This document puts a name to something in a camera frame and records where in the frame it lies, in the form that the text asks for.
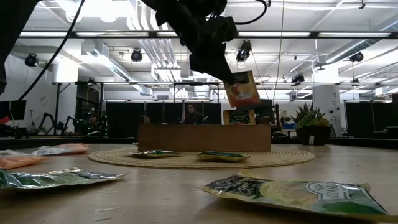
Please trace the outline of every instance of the product label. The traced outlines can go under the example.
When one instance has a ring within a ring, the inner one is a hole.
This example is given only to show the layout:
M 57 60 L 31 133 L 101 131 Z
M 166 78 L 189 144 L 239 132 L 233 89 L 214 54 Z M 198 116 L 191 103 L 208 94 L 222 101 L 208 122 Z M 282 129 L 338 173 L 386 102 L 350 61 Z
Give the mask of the product label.
M 265 182 L 267 181 L 234 175 L 225 180 L 214 181 L 206 186 L 213 190 L 222 190 L 250 197 L 257 195 L 260 186 Z
M 248 72 L 236 72 L 232 74 L 234 79 L 235 79 L 235 83 L 249 83 L 249 76 L 248 76 Z
M 305 188 L 318 195 L 318 200 L 350 199 L 348 189 L 340 184 L 311 182 Z
M 252 98 L 252 94 L 250 93 L 240 93 L 238 96 L 236 96 L 237 100 L 247 100 L 247 99 L 251 99 Z
M 230 110 L 229 111 L 229 123 L 230 123 L 230 125 L 250 124 L 251 122 L 250 122 L 249 111 Z
M 35 156 L 58 155 L 73 152 L 73 148 L 41 147 L 32 154 Z

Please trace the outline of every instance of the wooden box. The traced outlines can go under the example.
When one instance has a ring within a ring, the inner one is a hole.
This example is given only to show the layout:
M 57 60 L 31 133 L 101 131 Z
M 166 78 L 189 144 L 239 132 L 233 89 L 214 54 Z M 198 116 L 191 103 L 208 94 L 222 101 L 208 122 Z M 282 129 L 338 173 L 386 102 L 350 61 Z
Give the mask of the wooden box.
M 269 125 L 140 125 L 138 151 L 271 151 Z

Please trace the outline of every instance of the round jute rug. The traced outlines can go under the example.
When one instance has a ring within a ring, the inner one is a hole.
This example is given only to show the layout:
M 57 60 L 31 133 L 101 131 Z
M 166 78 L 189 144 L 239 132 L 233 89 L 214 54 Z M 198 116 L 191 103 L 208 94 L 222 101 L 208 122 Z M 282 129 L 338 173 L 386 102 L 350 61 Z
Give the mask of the round jute rug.
M 256 167 L 272 167 L 299 164 L 311 161 L 314 155 L 301 150 L 277 150 L 271 152 L 248 152 L 249 159 L 243 162 L 203 162 L 196 157 L 196 152 L 183 152 L 181 156 L 156 159 L 132 157 L 137 152 L 136 146 L 105 151 L 97 151 L 88 155 L 96 162 L 122 166 L 153 167 L 164 169 L 241 169 Z

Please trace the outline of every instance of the crumpled chip bag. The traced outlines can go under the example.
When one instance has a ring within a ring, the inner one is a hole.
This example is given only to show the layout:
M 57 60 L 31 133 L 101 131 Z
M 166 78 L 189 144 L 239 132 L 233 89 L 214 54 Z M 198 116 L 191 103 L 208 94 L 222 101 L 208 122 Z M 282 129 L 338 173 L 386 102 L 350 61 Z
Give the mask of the crumpled chip bag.
M 236 72 L 232 75 L 235 79 L 233 85 L 224 82 L 229 105 L 234 108 L 241 105 L 259 104 L 260 96 L 253 78 L 253 72 Z
M 13 150 L 0 151 L 0 169 L 15 169 L 44 161 L 48 157 L 33 156 Z
M 88 152 L 86 144 L 61 144 L 58 146 L 42 146 L 32 154 L 35 156 L 70 155 Z
M 197 158 L 203 161 L 235 162 L 250 158 L 250 155 L 235 152 L 206 151 L 197 154 Z
M 369 184 L 322 181 L 274 181 L 241 170 L 227 179 L 198 187 L 219 198 L 236 199 L 268 207 L 398 223 L 369 193 Z
M 164 151 L 164 150 L 151 150 L 145 152 L 134 152 L 131 154 L 133 157 L 141 157 L 141 158 L 161 158 L 161 157 L 172 157 L 179 156 L 180 153 L 173 151 Z
M 126 174 L 108 174 L 82 170 L 77 167 L 44 174 L 0 170 L 0 190 L 47 189 L 71 185 L 87 185 L 119 180 Z

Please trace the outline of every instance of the person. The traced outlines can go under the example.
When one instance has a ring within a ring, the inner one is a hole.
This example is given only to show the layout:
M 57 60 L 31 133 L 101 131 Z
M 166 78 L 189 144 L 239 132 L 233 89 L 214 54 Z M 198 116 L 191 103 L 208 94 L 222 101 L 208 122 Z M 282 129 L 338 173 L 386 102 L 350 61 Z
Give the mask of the person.
M 184 124 L 203 124 L 203 115 L 195 111 L 193 105 L 188 105 L 188 114 L 185 116 Z

